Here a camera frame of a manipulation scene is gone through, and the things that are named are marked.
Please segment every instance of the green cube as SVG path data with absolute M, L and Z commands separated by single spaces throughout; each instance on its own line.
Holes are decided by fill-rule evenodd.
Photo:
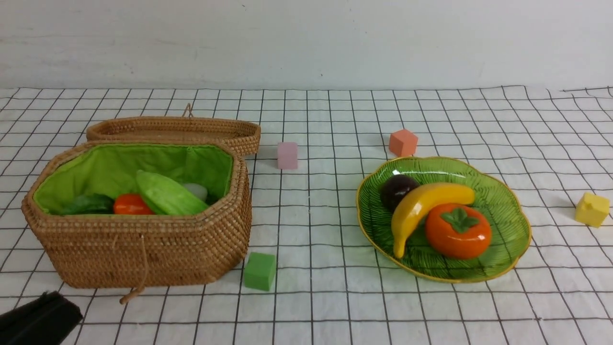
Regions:
M 276 256 L 262 253 L 251 253 L 243 272 L 245 287 L 270 291 L 276 274 Z

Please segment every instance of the white wall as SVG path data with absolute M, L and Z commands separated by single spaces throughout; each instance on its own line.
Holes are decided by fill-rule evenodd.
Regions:
M 613 84 L 612 0 L 0 0 L 0 87 Z

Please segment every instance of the orange cube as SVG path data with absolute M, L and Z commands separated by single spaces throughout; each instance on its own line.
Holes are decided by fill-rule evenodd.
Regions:
M 408 157 L 417 150 L 417 136 L 402 129 L 392 133 L 389 138 L 389 150 L 398 157 Z

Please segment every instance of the leaf-shaped plate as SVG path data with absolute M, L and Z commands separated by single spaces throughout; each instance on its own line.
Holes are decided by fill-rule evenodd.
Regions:
M 470 186 L 476 195 L 471 207 L 492 227 L 492 243 L 478 258 L 455 260 L 435 251 L 425 237 L 424 220 L 406 242 L 405 256 L 394 257 L 390 228 L 392 214 L 381 204 L 379 187 L 395 174 L 406 174 L 420 184 L 453 182 Z M 532 239 L 530 223 L 513 192 L 502 182 L 474 167 L 447 157 L 402 157 L 385 162 L 357 189 L 358 223 L 373 246 L 407 271 L 435 281 L 480 282 L 499 277 L 515 267 Z

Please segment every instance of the grid tablecloth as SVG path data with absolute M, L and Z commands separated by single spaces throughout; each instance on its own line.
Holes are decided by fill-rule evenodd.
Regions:
M 0 312 L 59 290 L 84 321 L 65 344 L 610 345 L 613 222 L 573 220 L 583 192 L 613 198 L 613 91 L 523 86 L 417 91 L 0 90 Z M 242 265 L 206 286 L 63 284 L 19 210 L 54 155 L 115 117 L 194 115 L 262 127 L 248 157 L 250 250 L 275 254 L 270 293 Z M 479 284 L 416 279 L 369 245 L 355 193 L 393 155 L 389 134 L 419 136 L 418 157 L 461 159 L 509 185 L 533 227 L 513 271 Z M 276 169 L 278 142 L 299 169 Z

